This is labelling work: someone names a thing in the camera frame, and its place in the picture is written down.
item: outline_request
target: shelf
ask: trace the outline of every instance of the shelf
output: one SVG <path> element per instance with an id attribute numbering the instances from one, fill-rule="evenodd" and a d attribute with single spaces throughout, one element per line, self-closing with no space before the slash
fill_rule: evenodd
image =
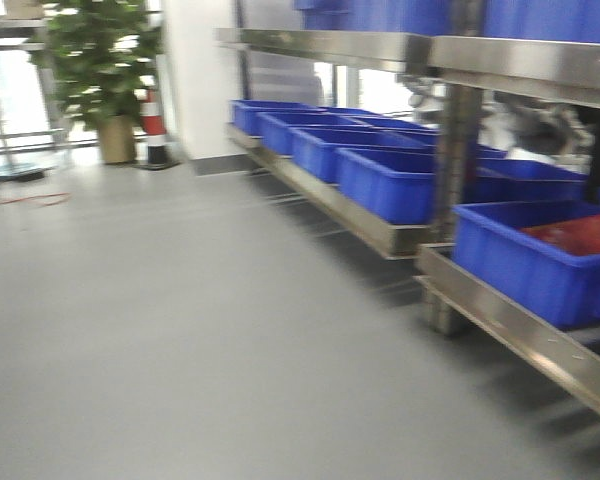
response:
<path id="1" fill-rule="evenodd" d="M 42 130 L 40 132 L 5 133 L 0 135 L 0 140 L 13 138 L 43 137 L 46 135 L 54 135 L 60 132 L 62 132 L 61 128 L 52 128 L 49 130 Z"/>
<path id="2" fill-rule="evenodd" d="M 44 25 L 44 20 L 0 20 L 0 38 L 28 38 Z"/>
<path id="3" fill-rule="evenodd" d="M 448 83 L 600 108 L 600 45 L 436 37 L 430 63 Z"/>
<path id="4" fill-rule="evenodd" d="M 417 265 L 429 294 L 449 305 L 600 414 L 600 356 L 578 341 L 600 328 L 567 334 L 448 258 L 450 245 L 423 245 Z"/>
<path id="5" fill-rule="evenodd" d="M 0 52 L 20 50 L 23 52 L 37 52 L 45 49 L 44 43 L 20 43 L 17 45 L 0 45 Z"/>
<path id="6" fill-rule="evenodd" d="M 302 194 L 384 258 L 413 258 L 418 245 L 431 240 L 428 226 L 391 225 L 349 200 L 332 185 L 298 167 L 289 157 L 262 147 L 258 138 L 249 137 L 233 125 L 227 126 L 227 134 L 259 166 Z"/>
<path id="7" fill-rule="evenodd" d="M 225 46 L 354 68 L 428 74 L 431 37 L 408 33 L 222 28 Z"/>

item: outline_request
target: gray floor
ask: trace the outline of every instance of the gray floor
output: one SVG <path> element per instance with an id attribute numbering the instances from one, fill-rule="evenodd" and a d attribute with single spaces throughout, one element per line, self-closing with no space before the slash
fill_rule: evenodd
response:
<path id="1" fill-rule="evenodd" d="M 268 176 L 0 207 L 0 480 L 600 479 L 600 419 Z"/>

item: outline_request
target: potted plant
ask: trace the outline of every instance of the potted plant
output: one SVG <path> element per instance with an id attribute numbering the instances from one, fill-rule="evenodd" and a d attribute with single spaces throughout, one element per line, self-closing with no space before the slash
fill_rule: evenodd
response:
<path id="1" fill-rule="evenodd" d="M 53 65 L 43 52 L 32 52 L 32 62 L 53 68 L 62 111 L 97 131 L 105 163 L 135 160 L 133 127 L 141 122 L 135 91 L 155 75 L 161 49 L 160 28 L 149 25 L 144 0 L 57 0 L 47 14 Z"/>

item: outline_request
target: plastic bin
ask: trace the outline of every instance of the plastic bin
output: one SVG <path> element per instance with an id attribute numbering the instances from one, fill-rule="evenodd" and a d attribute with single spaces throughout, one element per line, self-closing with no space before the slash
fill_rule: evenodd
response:
<path id="1" fill-rule="evenodd" d="M 581 202 L 462 205 L 453 261 L 552 325 L 600 321 L 600 255 L 577 257 L 519 231 L 600 213 Z"/>
<path id="2" fill-rule="evenodd" d="M 295 0 L 302 11 L 305 30 L 342 30 L 346 25 L 346 0 Z"/>
<path id="3" fill-rule="evenodd" d="M 338 181 L 341 156 L 336 150 L 340 148 L 379 146 L 431 152 L 420 142 L 391 133 L 305 128 L 293 132 L 293 162 L 327 183 Z"/>
<path id="4" fill-rule="evenodd" d="M 585 175 L 532 160 L 481 160 L 480 166 L 507 177 L 511 201 L 580 200 Z"/>
<path id="5" fill-rule="evenodd" d="M 373 127 L 381 128 L 383 130 L 422 130 L 423 132 L 434 131 L 425 126 L 419 125 L 413 122 L 407 122 L 404 120 L 399 120 L 397 118 L 389 118 L 389 117 L 355 117 L 356 120 L 365 123 L 367 125 L 371 125 Z"/>
<path id="6" fill-rule="evenodd" d="M 451 33 L 452 0 L 350 0 L 349 30 Z"/>
<path id="7" fill-rule="evenodd" d="M 572 255 L 600 254 L 600 215 L 524 228 L 522 232 Z"/>
<path id="8" fill-rule="evenodd" d="M 351 117 L 330 113 L 260 113 L 262 143 L 279 153 L 291 155 L 293 148 L 292 127 L 331 128 L 338 130 L 365 130 L 370 126 Z"/>
<path id="9" fill-rule="evenodd" d="M 488 0 L 484 36 L 600 43 L 600 0 Z"/>
<path id="10" fill-rule="evenodd" d="M 293 102 L 233 100 L 231 104 L 233 106 L 234 125 L 251 136 L 260 136 L 260 118 L 258 117 L 258 113 L 285 111 L 317 113 L 323 111 L 318 107 Z"/>
<path id="11" fill-rule="evenodd" d="M 437 128 L 418 128 L 411 130 L 393 130 L 398 135 L 404 135 L 408 138 L 413 138 L 422 142 L 426 145 L 435 146 L 438 144 L 438 137 L 440 136 L 440 130 Z M 478 157 L 479 158 L 494 158 L 503 159 L 507 156 L 506 151 L 498 150 L 496 148 L 487 147 L 486 145 L 478 145 Z"/>
<path id="12" fill-rule="evenodd" d="M 422 150 L 342 148 L 338 185 L 343 195 L 398 225 L 429 223 L 433 217 L 436 161 Z M 469 202 L 503 201 L 507 179 L 478 169 L 466 188 Z"/>
<path id="13" fill-rule="evenodd" d="M 448 35 L 452 31 L 453 0 L 390 0 L 389 32 Z"/>
<path id="14" fill-rule="evenodd" d="M 369 112 L 368 110 L 362 110 L 361 108 L 343 108 L 343 107 L 323 107 L 325 112 L 333 113 L 334 115 L 340 115 L 343 117 L 381 117 L 379 113 Z"/>

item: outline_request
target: traffic cone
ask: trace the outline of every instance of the traffic cone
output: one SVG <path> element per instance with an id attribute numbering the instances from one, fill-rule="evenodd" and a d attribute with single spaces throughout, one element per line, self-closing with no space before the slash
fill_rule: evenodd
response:
<path id="1" fill-rule="evenodd" d="M 179 165 L 167 151 L 167 130 L 164 128 L 160 108 L 153 89 L 147 90 L 147 99 L 142 105 L 142 123 L 147 133 L 147 162 L 136 165 L 145 170 L 164 170 Z"/>

